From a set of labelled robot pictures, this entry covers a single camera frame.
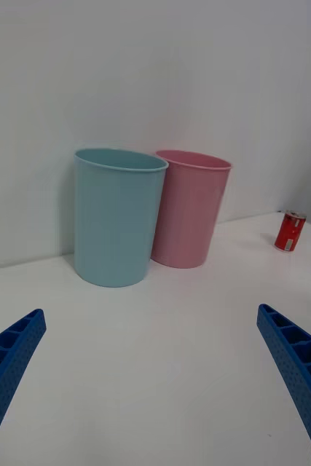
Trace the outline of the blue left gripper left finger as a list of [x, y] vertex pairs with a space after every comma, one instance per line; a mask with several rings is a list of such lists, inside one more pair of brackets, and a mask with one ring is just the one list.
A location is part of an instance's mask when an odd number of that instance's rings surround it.
[[35, 309], [0, 333], [0, 426], [46, 329], [43, 310]]

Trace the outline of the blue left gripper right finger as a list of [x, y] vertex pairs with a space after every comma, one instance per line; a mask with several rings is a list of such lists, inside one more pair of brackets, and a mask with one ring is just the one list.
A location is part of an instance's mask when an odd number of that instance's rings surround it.
[[267, 304], [256, 324], [311, 440], [311, 335]]

